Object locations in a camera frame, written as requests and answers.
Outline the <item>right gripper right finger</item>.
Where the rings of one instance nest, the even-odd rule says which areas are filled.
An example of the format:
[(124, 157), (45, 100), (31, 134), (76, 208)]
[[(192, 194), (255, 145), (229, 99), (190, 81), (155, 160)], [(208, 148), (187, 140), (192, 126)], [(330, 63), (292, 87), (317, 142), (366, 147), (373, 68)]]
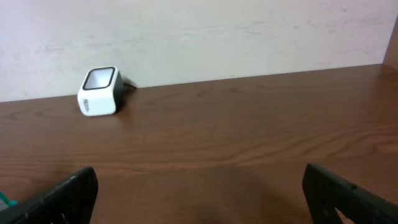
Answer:
[(314, 223), (341, 223), (337, 211), (354, 223), (397, 223), (396, 204), (317, 164), (307, 164), (302, 188)]

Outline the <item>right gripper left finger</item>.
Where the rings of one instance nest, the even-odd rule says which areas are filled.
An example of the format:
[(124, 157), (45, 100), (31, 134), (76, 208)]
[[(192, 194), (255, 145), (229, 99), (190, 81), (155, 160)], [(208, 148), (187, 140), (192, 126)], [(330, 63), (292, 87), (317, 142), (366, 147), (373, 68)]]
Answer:
[(85, 167), (40, 194), (1, 211), (1, 223), (89, 224), (97, 194), (95, 170)]

